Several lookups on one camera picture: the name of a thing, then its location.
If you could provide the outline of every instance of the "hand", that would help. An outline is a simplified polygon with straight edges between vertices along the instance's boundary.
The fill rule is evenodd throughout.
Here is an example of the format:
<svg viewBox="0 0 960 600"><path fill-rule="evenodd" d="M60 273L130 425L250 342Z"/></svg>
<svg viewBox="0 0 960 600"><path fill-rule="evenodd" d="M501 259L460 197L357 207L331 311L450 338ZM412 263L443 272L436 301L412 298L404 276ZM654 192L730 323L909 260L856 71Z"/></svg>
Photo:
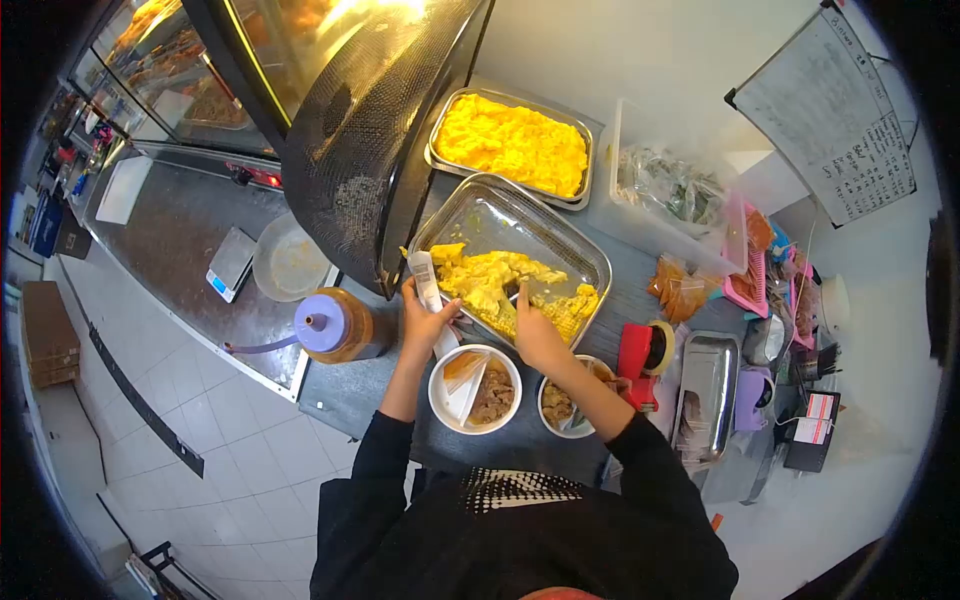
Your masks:
<svg viewBox="0 0 960 600"><path fill-rule="evenodd" d="M520 294L516 298L515 344L523 362L551 379L554 373L569 365L579 365L557 327L530 305L525 282L520 283Z"/></svg>
<svg viewBox="0 0 960 600"><path fill-rule="evenodd" d="M432 313L420 304L414 294L414 279L403 282L403 348L400 356L422 362L433 353L433 345L440 339L440 332L460 311L463 301L459 298L449 302L439 313Z"/></svg>

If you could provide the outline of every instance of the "sauce bottle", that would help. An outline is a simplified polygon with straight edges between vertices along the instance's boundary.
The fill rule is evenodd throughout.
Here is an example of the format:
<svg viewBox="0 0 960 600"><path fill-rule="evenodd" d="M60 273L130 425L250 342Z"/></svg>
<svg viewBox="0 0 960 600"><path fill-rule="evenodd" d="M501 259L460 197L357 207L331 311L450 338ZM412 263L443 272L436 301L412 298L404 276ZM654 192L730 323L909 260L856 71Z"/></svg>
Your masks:
<svg viewBox="0 0 960 600"><path fill-rule="evenodd" d="M366 304L338 287L325 287L297 308L294 329L310 358L335 365L380 356L396 332Z"/></svg>

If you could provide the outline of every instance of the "scrambled egg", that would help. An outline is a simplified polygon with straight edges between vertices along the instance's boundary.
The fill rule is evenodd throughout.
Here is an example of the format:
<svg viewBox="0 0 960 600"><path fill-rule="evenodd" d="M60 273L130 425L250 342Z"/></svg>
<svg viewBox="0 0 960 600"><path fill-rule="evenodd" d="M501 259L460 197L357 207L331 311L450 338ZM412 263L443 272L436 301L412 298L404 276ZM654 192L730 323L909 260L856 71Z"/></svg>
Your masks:
<svg viewBox="0 0 960 600"><path fill-rule="evenodd" d="M476 94L457 99L446 112L436 150L450 162L564 198L577 193L587 169L587 144L572 126Z"/></svg>
<svg viewBox="0 0 960 600"><path fill-rule="evenodd" d="M553 271L526 254L493 251L464 256L463 250L464 244L438 244L430 248L437 268L437 284L450 296L463 299L470 312L511 340L516 337L516 309L503 287L531 277L548 284L567 280L563 271ZM581 283L573 298L547 302L543 296L534 295L530 302L553 322L569 343L580 324L596 311L600 299L592 285Z"/></svg>

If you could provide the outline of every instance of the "red tape dispenser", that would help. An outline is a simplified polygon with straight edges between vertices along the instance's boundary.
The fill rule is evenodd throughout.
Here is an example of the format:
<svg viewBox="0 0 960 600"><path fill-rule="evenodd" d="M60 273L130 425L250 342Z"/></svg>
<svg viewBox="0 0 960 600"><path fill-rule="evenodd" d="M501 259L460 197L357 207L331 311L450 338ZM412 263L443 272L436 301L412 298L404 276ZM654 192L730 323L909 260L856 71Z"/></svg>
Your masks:
<svg viewBox="0 0 960 600"><path fill-rule="evenodd" d="M638 411L655 413L660 408L654 384L673 358L675 345L673 328L663 321L623 325L616 374L630 380L627 401Z"/></svg>

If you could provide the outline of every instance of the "stack of boxes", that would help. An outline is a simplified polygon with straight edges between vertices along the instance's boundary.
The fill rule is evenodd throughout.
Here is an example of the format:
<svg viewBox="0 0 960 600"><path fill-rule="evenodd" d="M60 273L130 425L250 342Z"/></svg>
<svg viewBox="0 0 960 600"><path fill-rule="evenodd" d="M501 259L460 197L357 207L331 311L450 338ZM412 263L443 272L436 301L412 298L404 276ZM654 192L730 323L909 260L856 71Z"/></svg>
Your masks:
<svg viewBox="0 0 960 600"><path fill-rule="evenodd" d="M23 284L23 343L35 388L72 381L80 375L80 339L55 281Z"/></svg>

